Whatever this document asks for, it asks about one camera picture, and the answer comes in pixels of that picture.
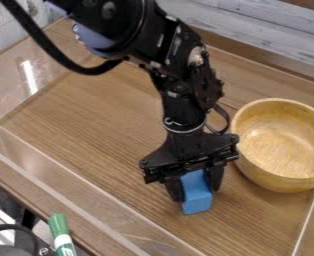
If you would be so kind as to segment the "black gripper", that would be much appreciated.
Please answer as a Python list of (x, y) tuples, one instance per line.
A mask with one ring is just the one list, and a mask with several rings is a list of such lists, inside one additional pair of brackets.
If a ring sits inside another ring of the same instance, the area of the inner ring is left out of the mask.
[(224, 167), (218, 165), (239, 158), (239, 141), (239, 136), (230, 133), (168, 134), (162, 145), (138, 162), (145, 183), (165, 182), (172, 200), (181, 202), (180, 177), (172, 175), (209, 168), (209, 185), (213, 191), (218, 191), (224, 176)]

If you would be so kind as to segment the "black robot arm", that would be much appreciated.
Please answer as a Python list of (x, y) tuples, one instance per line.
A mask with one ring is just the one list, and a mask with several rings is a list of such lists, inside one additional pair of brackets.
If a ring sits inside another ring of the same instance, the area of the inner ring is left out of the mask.
[(105, 59), (94, 67), (78, 65), (54, 45), (17, 0), (0, 0), (29, 36), (66, 69), (101, 75), (122, 62), (142, 69), (161, 97), (166, 138), (140, 160), (144, 181), (158, 182), (173, 201), (188, 195), (184, 176), (197, 172), (210, 193), (221, 186), (224, 167), (239, 158), (239, 136), (206, 125), (217, 112), (224, 82), (209, 64), (209, 53), (198, 33), (169, 15), (157, 0), (42, 0), (78, 27), (89, 51)]

